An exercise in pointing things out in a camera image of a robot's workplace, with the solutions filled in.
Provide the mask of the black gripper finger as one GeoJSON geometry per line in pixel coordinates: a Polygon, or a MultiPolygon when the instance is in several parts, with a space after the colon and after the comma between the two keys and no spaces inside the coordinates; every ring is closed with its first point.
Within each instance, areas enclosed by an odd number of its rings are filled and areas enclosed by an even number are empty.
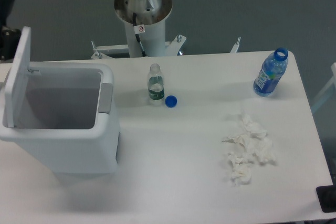
{"type": "Polygon", "coordinates": [[[21,34],[19,29],[1,27],[1,60],[14,58],[21,34]]]}

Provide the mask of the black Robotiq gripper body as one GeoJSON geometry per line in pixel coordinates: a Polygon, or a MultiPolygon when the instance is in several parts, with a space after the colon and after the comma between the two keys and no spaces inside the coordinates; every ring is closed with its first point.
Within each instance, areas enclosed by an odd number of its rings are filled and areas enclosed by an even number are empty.
{"type": "Polygon", "coordinates": [[[1,28],[3,26],[6,26],[7,24],[7,18],[10,15],[12,8],[14,6],[15,0],[0,0],[1,1],[1,28]]]}

